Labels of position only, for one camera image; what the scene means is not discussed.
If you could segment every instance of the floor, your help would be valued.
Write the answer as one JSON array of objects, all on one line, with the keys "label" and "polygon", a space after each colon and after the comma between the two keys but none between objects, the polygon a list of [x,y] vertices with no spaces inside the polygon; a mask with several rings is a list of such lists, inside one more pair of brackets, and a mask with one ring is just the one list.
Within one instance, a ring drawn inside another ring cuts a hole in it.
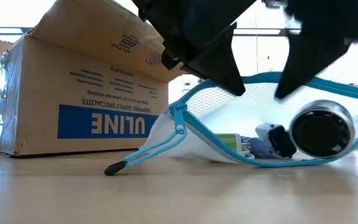
[{"label": "floor", "polygon": [[0,156],[0,224],[358,223],[358,151],[291,169],[160,157],[104,176],[126,153]]}]

